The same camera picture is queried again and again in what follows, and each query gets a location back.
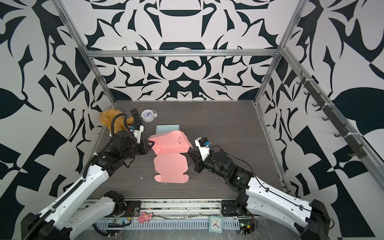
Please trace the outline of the black remote control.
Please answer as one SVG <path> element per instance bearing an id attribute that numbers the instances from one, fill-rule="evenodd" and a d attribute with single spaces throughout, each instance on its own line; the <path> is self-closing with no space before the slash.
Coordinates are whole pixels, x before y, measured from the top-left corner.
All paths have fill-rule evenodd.
<path id="1" fill-rule="evenodd" d="M 136 108 L 130 110 L 132 117 L 134 118 L 134 123 L 136 125 L 142 125 L 141 116 Z"/>

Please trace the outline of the pink small toy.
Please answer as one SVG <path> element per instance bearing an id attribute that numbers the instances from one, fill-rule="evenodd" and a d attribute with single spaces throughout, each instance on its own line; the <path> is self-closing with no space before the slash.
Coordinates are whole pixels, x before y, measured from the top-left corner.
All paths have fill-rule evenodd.
<path id="1" fill-rule="evenodd" d="M 145 222 L 149 222 L 151 219 L 153 218 L 153 214 L 152 213 L 145 213 L 145 212 L 142 212 L 140 214 L 140 216 L 138 217 L 138 222 L 140 224 L 143 224 Z"/>

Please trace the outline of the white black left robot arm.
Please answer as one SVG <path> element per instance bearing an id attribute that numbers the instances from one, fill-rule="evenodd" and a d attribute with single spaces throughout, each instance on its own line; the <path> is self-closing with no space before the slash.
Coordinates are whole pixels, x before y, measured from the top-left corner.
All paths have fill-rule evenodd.
<path id="1" fill-rule="evenodd" d="M 127 211 L 125 197 L 107 192 L 96 203 L 76 214 L 81 204 L 120 167 L 129 167 L 126 160 L 147 155 L 154 142 L 142 140 L 144 126 L 128 125 L 127 115 L 118 114 L 111 121 L 110 140 L 87 162 L 83 174 L 52 204 L 37 215 L 29 213 L 21 222 L 24 240 L 73 240 L 100 219 L 122 216 Z"/>

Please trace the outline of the green square clock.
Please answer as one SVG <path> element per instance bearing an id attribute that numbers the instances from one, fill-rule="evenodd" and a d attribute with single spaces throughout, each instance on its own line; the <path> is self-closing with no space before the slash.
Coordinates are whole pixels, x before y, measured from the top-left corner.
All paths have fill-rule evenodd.
<path id="1" fill-rule="evenodd" d="M 209 217 L 209 231 L 221 234 L 223 232 L 223 219 L 219 216 Z"/>

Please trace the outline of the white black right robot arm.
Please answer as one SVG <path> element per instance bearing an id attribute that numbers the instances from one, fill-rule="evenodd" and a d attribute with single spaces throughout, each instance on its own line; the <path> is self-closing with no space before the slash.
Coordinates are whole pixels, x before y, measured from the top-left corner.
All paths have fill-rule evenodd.
<path id="1" fill-rule="evenodd" d="M 333 219 L 325 205 L 290 196 L 262 181 L 254 173 L 235 165 L 224 151 L 210 151 L 203 157 L 188 151 L 195 171 L 207 170 L 222 178 L 237 193 L 234 207 L 240 215 L 270 219 L 297 233 L 302 240 L 327 240 Z"/>

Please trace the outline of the black wall hook rail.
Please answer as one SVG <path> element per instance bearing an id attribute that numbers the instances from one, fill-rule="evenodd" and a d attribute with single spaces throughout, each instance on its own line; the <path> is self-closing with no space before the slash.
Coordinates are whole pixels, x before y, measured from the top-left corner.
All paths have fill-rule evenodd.
<path id="1" fill-rule="evenodd" d="M 360 134 L 348 124 L 347 119 L 337 108 L 336 104 L 330 100 L 317 82 L 314 79 L 302 77 L 298 84 L 307 89 L 305 95 L 309 95 L 315 100 L 313 107 L 325 113 L 326 117 L 323 118 L 323 121 L 330 121 L 336 128 L 338 132 L 334 134 L 334 137 L 343 138 L 352 149 L 353 153 L 349 154 L 349 156 L 358 157 L 359 159 L 366 157 L 368 154 L 364 149 L 362 140 L 359 139 Z"/>

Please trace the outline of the white round alarm clock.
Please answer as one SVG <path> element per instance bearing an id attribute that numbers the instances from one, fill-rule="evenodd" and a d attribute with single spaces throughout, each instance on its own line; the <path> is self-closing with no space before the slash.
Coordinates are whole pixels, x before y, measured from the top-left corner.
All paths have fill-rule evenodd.
<path id="1" fill-rule="evenodd" d="M 155 110 L 148 109 L 148 110 L 144 110 L 141 113 L 141 118 L 146 123 L 152 122 L 157 116 L 158 116 L 158 113 Z"/>

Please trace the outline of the light blue paper box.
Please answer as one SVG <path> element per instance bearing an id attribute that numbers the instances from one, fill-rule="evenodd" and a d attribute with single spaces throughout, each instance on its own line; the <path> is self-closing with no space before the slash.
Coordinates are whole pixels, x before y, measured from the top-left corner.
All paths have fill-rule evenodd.
<path id="1" fill-rule="evenodd" d="M 156 126 L 156 135 L 168 133 L 172 131 L 179 131 L 180 125 L 157 125 Z"/>

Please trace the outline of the pink paper boxes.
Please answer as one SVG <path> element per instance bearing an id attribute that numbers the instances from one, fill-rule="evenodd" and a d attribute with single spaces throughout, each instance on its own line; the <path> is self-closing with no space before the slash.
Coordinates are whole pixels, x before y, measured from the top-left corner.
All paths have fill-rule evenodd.
<path id="1" fill-rule="evenodd" d="M 182 131 L 152 135 L 149 138 L 155 144 L 155 180 L 159 183 L 184 184 L 189 180 L 187 158 L 185 153 L 192 148 L 187 136 Z"/>

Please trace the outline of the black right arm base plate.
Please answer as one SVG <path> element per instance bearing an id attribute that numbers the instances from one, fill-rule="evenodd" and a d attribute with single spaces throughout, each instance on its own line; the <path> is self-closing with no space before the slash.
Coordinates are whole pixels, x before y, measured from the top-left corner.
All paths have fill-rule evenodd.
<path id="1" fill-rule="evenodd" d="M 240 209 L 235 200 L 221 200 L 221 214 L 224 217 L 242 217 L 247 216 L 248 212 Z"/>

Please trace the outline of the small electronics board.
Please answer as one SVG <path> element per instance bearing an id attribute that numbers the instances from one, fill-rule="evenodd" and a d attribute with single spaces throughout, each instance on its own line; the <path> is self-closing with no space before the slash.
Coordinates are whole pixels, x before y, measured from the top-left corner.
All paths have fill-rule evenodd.
<path id="1" fill-rule="evenodd" d="M 258 223 L 255 218 L 240 218 L 239 225 L 240 234 L 246 236 L 254 232 L 258 227 Z"/>

